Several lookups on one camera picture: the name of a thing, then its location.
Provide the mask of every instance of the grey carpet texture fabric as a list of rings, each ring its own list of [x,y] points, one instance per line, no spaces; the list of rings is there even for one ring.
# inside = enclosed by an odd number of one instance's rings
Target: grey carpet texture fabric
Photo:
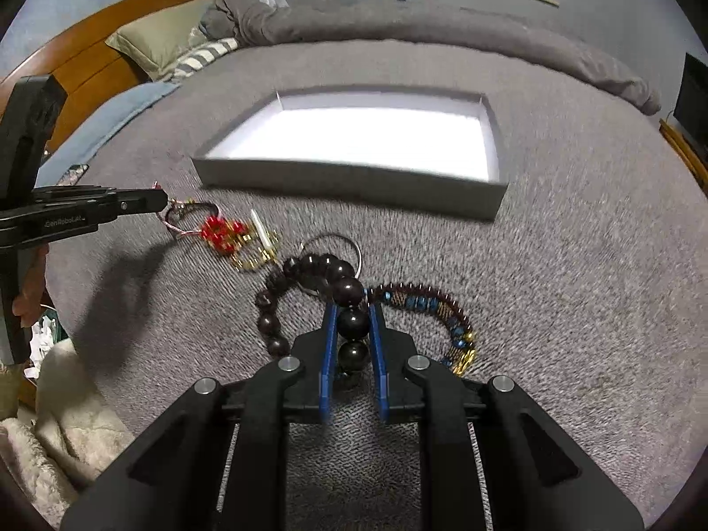
[[[396,39],[447,44],[520,58],[567,73],[620,96],[653,115],[661,109],[658,92],[624,63],[584,42],[518,17],[398,2],[363,3],[317,10],[308,6],[273,9],[257,0],[215,0],[200,29],[212,40],[236,38],[239,47]]]
[[[486,95],[510,179],[496,220],[200,187],[190,155],[274,90],[357,84]],[[415,122],[401,130],[415,133]],[[445,157],[443,146],[431,150]],[[155,180],[171,196],[217,202],[231,217],[254,207],[282,234],[284,254],[320,231],[351,235],[364,253],[366,285],[448,290],[479,332],[469,377],[513,377],[647,523],[695,466],[708,435],[700,370],[708,202],[624,100],[538,65],[453,46],[240,50],[138,116],[81,182],[146,188]],[[267,363],[253,305],[263,278],[235,273],[201,242],[172,243],[153,216],[129,216],[52,244],[47,286],[91,376],[137,434],[196,379],[243,379]],[[279,309],[290,337],[320,325],[322,313],[298,292]],[[421,353],[444,353],[447,337],[432,319],[385,313]],[[372,393],[365,378],[339,399],[331,425],[292,429],[289,529],[419,528],[416,429],[381,425]]]

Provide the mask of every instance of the open box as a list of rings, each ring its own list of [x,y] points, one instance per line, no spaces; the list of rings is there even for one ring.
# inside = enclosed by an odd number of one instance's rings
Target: open box
[[[486,98],[406,88],[275,92],[193,158],[205,186],[335,196],[492,221],[504,198]]]

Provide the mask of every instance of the white tissue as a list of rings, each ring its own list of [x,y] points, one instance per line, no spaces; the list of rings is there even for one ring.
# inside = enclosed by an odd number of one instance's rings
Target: white tissue
[[[42,361],[54,346],[54,334],[57,330],[57,323],[47,316],[32,326],[32,339],[30,340],[30,360],[34,367],[25,369],[25,377],[37,379],[40,375]]]

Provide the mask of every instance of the human hand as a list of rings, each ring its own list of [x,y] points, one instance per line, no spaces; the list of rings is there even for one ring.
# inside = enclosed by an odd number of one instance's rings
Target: human hand
[[[21,319],[23,327],[32,327],[44,311],[40,304],[45,290],[47,253],[48,243],[35,249],[35,257],[25,274],[20,294],[12,302],[12,313]]]

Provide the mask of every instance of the blue cloth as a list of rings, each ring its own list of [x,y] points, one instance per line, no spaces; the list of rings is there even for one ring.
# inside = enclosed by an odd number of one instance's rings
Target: blue cloth
[[[40,167],[35,187],[56,185],[72,165],[88,163],[125,124],[178,87],[173,83],[149,82],[111,97]]]

